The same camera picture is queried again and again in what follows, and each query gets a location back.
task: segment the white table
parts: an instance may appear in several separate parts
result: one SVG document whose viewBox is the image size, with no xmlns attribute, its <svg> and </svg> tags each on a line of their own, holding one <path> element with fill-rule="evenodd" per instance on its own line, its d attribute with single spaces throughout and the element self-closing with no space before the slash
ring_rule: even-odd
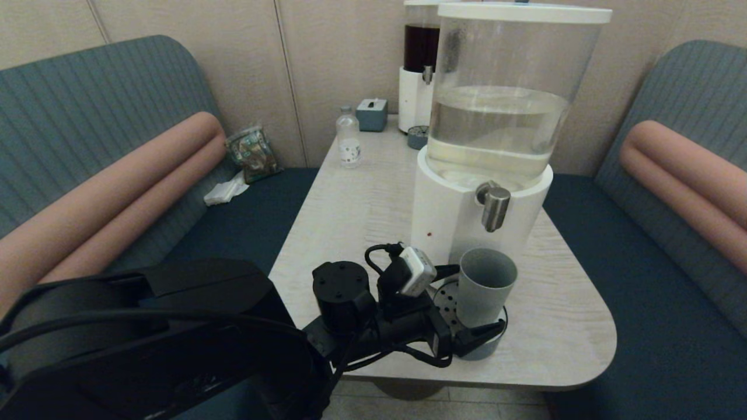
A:
<svg viewBox="0 0 747 420">
<path fill-rule="evenodd" d="M 364 161 L 356 169 L 342 168 L 332 145 L 270 272 L 299 327 L 319 315 L 311 291 L 314 268 L 327 261 L 357 262 L 368 270 L 376 295 L 377 276 L 363 252 L 409 240 L 418 152 L 407 147 L 396 116 L 383 133 L 362 132 L 360 141 Z M 373 259 L 384 267 L 388 258 L 379 254 Z M 517 264 L 519 277 L 506 302 L 509 326 L 487 359 L 455 358 L 439 369 L 393 353 L 346 377 L 538 390 L 573 389 L 596 378 L 615 354 L 615 324 L 544 210 Z"/>
</svg>

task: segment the white lid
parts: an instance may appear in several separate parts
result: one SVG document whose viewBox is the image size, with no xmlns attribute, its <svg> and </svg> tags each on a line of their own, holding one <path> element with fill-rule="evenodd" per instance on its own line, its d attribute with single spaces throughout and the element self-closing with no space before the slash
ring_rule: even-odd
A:
<svg viewBox="0 0 747 420">
<path fill-rule="evenodd" d="M 610 21 L 612 11 L 561 4 L 496 1 L 441 4 L 438 6 L 438 15 L 456 19 L 599 25 Z"/>
<path fill-rule="evenodd" d="M 446 2 L 454 2 L 454 0 L 405 0 L 405 6 L 437 6 Z"/>
</svg>

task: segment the water bottle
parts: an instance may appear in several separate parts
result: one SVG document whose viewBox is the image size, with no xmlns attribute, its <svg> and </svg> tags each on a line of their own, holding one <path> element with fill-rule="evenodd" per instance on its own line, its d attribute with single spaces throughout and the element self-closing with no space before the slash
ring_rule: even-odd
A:
<svg viewBox="0 0 747 420">
<path fill-rule="evenodd" d="M 357 167 L 361 164 L 361 142 L 358 141 L 359 124 L 350 106 L 340 107 L 342 115 L 337 119 L 337 146 L 340 149 L 342 167 Z"/>
</svg>

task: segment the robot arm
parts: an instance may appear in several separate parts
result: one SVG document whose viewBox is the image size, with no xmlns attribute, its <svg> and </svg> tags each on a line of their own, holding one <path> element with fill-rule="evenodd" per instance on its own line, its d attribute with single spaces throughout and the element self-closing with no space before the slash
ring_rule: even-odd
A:
<svg viewBox="0 0 747 420">
<path fill-rule="evenodd" d="M 345 371 L 395 351 L 445 367 L 503 331 L 492 324 L 452 337 L 427 292 L 412 296 L 438 270 L 400 257 L 398 244 L 384 247 L 392 263 L 379 302 L 363 267 L 324 263 L 312 272 L 321 315 L 303 331 L 248 262 L 181 262 L 32 288 L 0 323 L 0 419 L 169 419 L 247 378 L 271 418 L 320 416 Z M 433 354 L 407 347 L 418 341 Z"/>
</svg>

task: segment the white napkin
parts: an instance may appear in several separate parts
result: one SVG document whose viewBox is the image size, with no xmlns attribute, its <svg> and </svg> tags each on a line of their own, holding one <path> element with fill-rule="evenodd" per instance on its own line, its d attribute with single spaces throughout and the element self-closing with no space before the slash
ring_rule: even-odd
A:
<svg viewBox="0 0 747 420">
<path fill-rule="evenodd" d="M 231 201 L 231 198 L 243 193 L 249 186 L 244 182 L 244 172 L 239 171 L 236 176 L 228 182 L 221 182 L 205 195 L 205 204 L 215 206 Z"/>
</svg>

